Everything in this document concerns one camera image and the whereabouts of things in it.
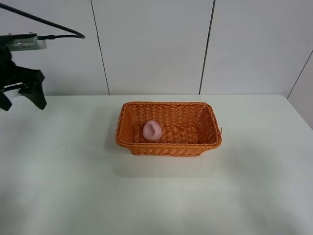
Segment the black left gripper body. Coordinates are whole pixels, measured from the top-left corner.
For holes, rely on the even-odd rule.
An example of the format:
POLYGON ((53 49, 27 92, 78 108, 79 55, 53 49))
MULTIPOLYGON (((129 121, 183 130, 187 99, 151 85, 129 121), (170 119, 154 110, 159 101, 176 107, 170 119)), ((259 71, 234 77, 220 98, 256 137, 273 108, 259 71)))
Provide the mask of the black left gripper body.
POLYGON ((17 66, 9 49, 0 46, 0 91, 15 89, 36 89, 43 91, 42 82, 45 77, 40 70, 17 66))

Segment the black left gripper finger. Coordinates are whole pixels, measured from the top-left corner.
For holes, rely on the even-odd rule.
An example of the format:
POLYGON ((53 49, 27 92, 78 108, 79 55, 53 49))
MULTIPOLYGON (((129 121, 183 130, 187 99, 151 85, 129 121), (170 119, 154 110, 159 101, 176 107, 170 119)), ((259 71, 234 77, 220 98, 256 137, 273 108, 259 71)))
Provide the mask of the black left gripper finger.
POLYGON ((11 101, 7 98, 7 96, 1 92, 0 93, 0 108, 4 111, 8 111, 12 106, 11 101))
POLYGON ((37 108, 41 110, 43 110, 47 105, 41 83, 23 84, 19 89, 19 94, 28 98, 37 108))

